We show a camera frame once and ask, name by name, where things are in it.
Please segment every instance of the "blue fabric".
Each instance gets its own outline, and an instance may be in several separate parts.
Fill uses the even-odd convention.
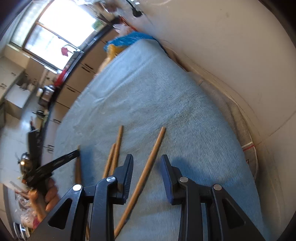
[[[83,185],[102,177],[118,127],[124,125],[118,165],[134,156],[130,196],[160,128],[167,127],[153,169],[117,241],[178,240],[180,205],[171,206],[160,156],[201,185],[221,184],[263,230],[260,203],[243,151],[218,108],[154,40],[120,53],[81,93],[57,131],[54,158],[81,145]],[[64,195],[74,184],[74,162],[54,178]],[[117,225],[125,206],[114,205]]]
[[[104,46],[104,50],[107,51],[108,46],[110,44],[114,44],[115,46],[130,46],[130,45],[134,44],[135,42],[137,42],[140,39],[154,39],[155,41],[157,41],[155,38],[153,38],[152,36],[150,36],[148,34],[133,31],[133,32],[131,32],[130,34],[128,34],[126,36],[118,37],[118,38],[110,40]]]

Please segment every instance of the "metal pot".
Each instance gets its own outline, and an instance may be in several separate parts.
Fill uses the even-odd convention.
[[[38,90],[38,94],[40,94],[38,104],[43,106],[44,108],[47,108],[53,93],[54,93],[54,87],[52,85],[50,86],[45,85],[43,89],[40,88]]]

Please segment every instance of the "wooden dowel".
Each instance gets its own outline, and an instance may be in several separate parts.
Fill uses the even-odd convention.
[[[108,156],[108,159],[107,159],[107,162],[106,162],[106,165],[105,165],[105,169],[104,169],[102,179],[106,178],[108,176],[108,174],[109,174],[109,169],[110,169],[110,166],[111,166],[111,163],[112,163],[115,146],[116,146],[116,144],[114,143],[112,145],[111,149],[110,149],[109,156]]]
[[[119,130],[118,130],[117,140],[116,140],[115,152],[114,152],[114,156],[113,156],[113,159],[112,159],[110,175],[113,175],[113,172],[114,172],[115,168],[117,167],[122,133],[123,133],[123,126],[120,126]]]
[[[81,159],[80,156],[76,158],[75,162],[75,184],[82,184],[82,177],[81,177]],[[85,233],[86,240],[89,240],[89,223],[86,223],[86,233]]]
[[[150,170],[153,167],[154,160],[156,158],[156,155],[157,155],[158,149],[159,149],[159,147],[161,145],[161,141],[163,139],[164,134],[165,134],[165,127],[162,127],[161,130],[160,130],[160,133],[159,133],[159,135],[157,137],[157,140],[156,140],[156,142],[155,142],[155,144],[153,146],[153,149],[152,149],[152,151],[151,151],[151,153],[150,153],[150,155],[148,157],[147,163],[146,163],[146,165],[145,165],[145,167],[143,169],[143,172],[142,172],[142,174],[140,176],[140,179],[139,179],[139,181],[137,183],[137,186],[136,186],[136,188],[135,188],[135,190],[133,192],[133,195],[131,196],[131,199],[130,199],[129,203],[127,204],[127,207],[124,210],[124,213],[123,213],[123,215],[122,215],[122,217],[121,217],[121,219],[120,219],[120,221],[119,221],[119,223],[118,223],[118,225],[117,225],[117,227],[116,227],[116,229],[114,231],[114,237],[115,238],[119,235],[121,229],[123,228],[123,226],[124,226],[124,224],[126,222],[126,219],[130,215],[130,213],[131,213],[131,211],[132,211],[132,209],[133,209],[133,207],[134,207],[134,205],[135,205],[135,203],[136,203],[136,201],[137,201],[137,199],[138,199],[138,197],[140,195],[140,192],[142,191],[142,189],[143,189],[143,187],[145,185],[145,182],[146,182],[147,177],[148,177],[148,175],[150,173]]]

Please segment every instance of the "cabinet handle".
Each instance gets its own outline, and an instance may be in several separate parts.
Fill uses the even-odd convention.
[[[90,71],[89,70],[87,70],[87,69],[85,69],[84,67],[82,67],[85,71],[87,71],[88,73],[90,73]]]
[[[89,69],[93,69],[92,67],[90,67],[88,64],[86,64],[86,63],[84,63],[84,65],[86,66],[86,67],[88,67]]]
[[[61,122],[60,122],[59,120],[57,120],[57,119],[53,119],[53,122],[56,122],[56,123],[58,123],[58,124],[61,123]]]
[[[70,90],[70,91],[72,91],[72,92],[75,92],[74,90],[71,90],[69,87],[67,87],[67,89]]]

